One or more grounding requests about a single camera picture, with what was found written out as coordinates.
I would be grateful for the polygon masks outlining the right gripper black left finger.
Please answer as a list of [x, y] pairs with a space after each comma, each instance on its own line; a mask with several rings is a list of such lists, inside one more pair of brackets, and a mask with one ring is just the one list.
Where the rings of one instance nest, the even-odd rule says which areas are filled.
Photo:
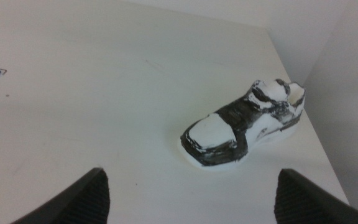
[[110, 203], [108, 177], [102, 168], [93, 168], [14, 224], [106, 224]]

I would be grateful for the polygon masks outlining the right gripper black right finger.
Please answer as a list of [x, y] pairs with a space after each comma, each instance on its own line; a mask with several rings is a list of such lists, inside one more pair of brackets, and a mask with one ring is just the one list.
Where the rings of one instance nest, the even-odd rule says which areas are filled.
[[293, 169], [278, 175], [274, 215], [279, 224], [358, 224], [358, 210]]

